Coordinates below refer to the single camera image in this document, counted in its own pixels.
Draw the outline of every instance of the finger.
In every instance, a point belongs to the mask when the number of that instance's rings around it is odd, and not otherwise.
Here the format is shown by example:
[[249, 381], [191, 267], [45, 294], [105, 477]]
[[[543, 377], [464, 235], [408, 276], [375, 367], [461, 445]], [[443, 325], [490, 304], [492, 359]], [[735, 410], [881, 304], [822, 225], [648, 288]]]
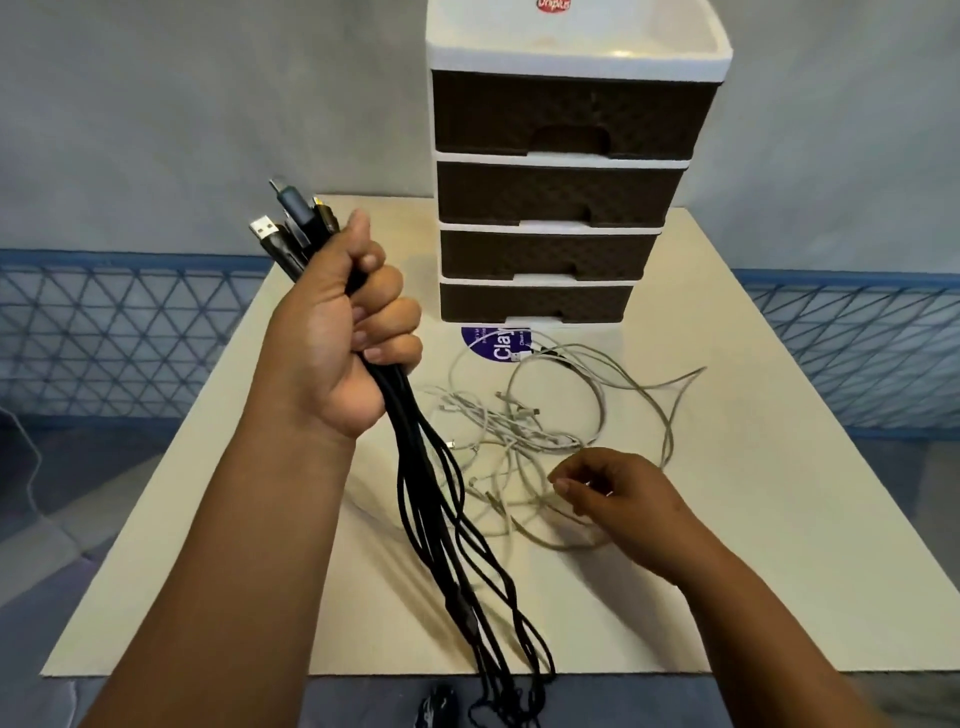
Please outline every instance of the finger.
[[350, 296], [353, 305], [353, 320], [360, 321], [376, 313], [403, 290], [403, 274], [394, 266], [385, 265], [374, 271], [356, 293]]
[[420, 304], [413, 299], [396, 299], [353, 328], [350, 346], [360, 352], [400, 334], [411, 333], [419, 325]]
[[383, 265], [383, 248], [370, 239], [370, 216], [354, 210], [347, 226], [320, 248], [310, 259], [301, 280], [326, 295], [341, 295], [354, 265], [372, 273]]
[[602, 476], [610, 481], [616, 480], [620, 473], [620, 463], [624, 454], [610, 448], [583, 448], [574, 452], [551, 471], [547, 479], [553, 483], [558, 478], [569, 478], [581, 482]]
[[400, 334], [363, 352], [371, 364], [399, 364], [407, 374], [420, 364], [422, 356], [423, 342], [412, 333]]
[[589, 516], [597, 525], [603, 527], [607, 520], [611, 502], [588, 485], [579, 480], [558, 478], [553, 484], [557, 495], [573, 506], [578, 516]]

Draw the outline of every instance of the black cable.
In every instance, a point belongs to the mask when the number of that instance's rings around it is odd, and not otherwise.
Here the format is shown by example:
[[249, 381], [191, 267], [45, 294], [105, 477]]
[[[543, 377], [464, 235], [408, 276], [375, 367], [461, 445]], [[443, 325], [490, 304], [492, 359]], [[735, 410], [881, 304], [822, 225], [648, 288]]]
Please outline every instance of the black cable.
[[[271, 257], [296, 281], [309, 258], [339, 230], [339, 224], [332, 210], [320, 199], [314, 198], [311, 206], [295, 187], [273, 181], [271, 185], [302, 235], [294, 235], [269, 218], [252, 223], [251, 230]], [[356, 291], [365, 280], [362, 272], [354, 270], [347, 294]], [[514, 580], [500, 566], [483, 534], [464, 513], [467, 489], [463, 474], [444, 439], [420, 412], [406, 374], [397, 365], [378, 366], [363, 357], [361, 360], [383, 394], [387, 416], [394, 427], [398, 456], [396, 499], [403, 530], [420, 561], [430, 570], [444, 597], [446, 612], [469, 644], [477, 665], [482, 694], [468, 710], [470, 722], [479, 726], [476, 713], [487, 708], [507, 728], [539, 725], [537, 718], [546, 703], [546, 685], [557, 674], [553, 656], [543, 637], [520, 612]], [[440, 462], [449, 497], [437, 479], [428, 448]], [[510, 672], [483, 605], [470, 585], [464, 563], [510, 609], [517, 643], [531, 670], [530, 687], [526, 691], [517, 685]]]

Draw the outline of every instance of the white table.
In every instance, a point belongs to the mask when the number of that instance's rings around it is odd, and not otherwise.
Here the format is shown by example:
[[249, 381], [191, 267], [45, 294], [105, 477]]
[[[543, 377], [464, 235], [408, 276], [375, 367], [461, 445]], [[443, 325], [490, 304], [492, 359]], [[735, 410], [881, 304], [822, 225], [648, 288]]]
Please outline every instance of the white table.
[[[425, 358], [412, 379], [444, 383], [464, 343], [459, 327], [438, 320], [433, 202], [330, 202], [343, 216], [355, 205], [371, 212], [374, 237], [424, 307]], [[288, 286], [276, 268], [267, 277], [43, 674], [109, 674], [116, 665], [174, 563], [240, 414], [270, 313]], [[644, 382], [708, 366], [684, 398], [668, 473], [838, 668], [960, 669], [960, 595], [685, 210], [670, 212], [621, 327], [556, 335], [603, 349]], [[488, 399], [515, 366], [472, 352], [465, 362], [463, 382]], [[540, 369], [520, 392], [527, 403], [567, 426], [595, 420], [583, 385], [568, 386], [562, 368], [534, 366]], [[660, 437], [635, 394], [611, 396], [601, 444], [655, 457]], [[361, 440], [348, 491], [396, 520], [395, 473], [385, 419]], [[681, 595], [611, 547], [571, 555], [517, 540], [509, 569], [521, 608], [560, 671], [708, 669]], [[350, 505], [340, 519], [310, 671], [473, 671], [413, 551]]]

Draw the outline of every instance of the gray wall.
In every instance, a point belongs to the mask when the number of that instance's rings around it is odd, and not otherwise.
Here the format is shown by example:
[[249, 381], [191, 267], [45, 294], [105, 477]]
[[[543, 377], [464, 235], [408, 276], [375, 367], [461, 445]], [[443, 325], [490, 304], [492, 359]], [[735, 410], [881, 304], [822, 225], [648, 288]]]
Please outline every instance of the gray wall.
[[[730, 265], [960, 273], [960, 3], [714, 2], [735, 58], [677, 202]], [[424, 10], [7, 0], [0, 247], [248, 253], [277, 171], [429, 194]]]

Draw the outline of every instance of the forearm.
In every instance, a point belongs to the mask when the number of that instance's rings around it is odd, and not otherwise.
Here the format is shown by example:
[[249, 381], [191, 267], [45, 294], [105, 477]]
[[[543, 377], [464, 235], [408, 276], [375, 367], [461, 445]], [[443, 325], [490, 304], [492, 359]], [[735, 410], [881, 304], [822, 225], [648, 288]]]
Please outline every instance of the forearm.
[[737, 728], [886, 725], [763, 580], [719, 542], [681, 588]]
[[296, 724], [352, 456], [248, 411], [84, 728]]

